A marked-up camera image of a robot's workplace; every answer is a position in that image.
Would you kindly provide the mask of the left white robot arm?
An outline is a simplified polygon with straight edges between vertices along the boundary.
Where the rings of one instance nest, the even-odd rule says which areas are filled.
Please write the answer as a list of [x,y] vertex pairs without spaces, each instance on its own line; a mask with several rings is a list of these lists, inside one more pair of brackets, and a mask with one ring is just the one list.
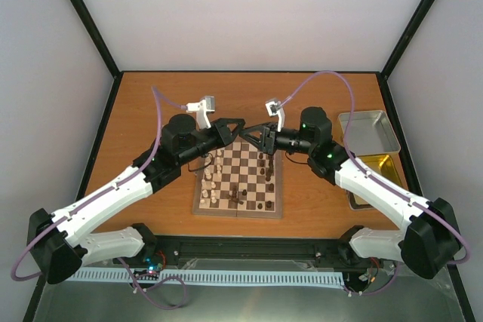
[[197,130],[192,116],[175,115],[158,126],[152,146],[111,182],[53,213],[43,208],[34,212],[27,247],[47,283],[65,281],[83,265],[101,259],[153,261],[157,245],[146,226],[99,234],[94,229],[169,185],[180,177],[183,165],[232,144],[244,125],[242,118],[218,118],[209,128]]

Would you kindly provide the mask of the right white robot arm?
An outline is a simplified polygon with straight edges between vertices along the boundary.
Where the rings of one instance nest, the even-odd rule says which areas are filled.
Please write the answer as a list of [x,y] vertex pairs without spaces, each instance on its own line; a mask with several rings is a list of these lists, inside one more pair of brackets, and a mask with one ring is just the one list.
[[304,109],[298,129],[267,122],[244,129],[240,136],[267,155],[306,155],[317,177],[360,197],[397,226],[395,231],[357,228],[348,245],[360,258],[403,262],[416,275],[432,279],[467,247],[449,202],[429,201],[372,171],[334,141],[332,123],[320,107]]

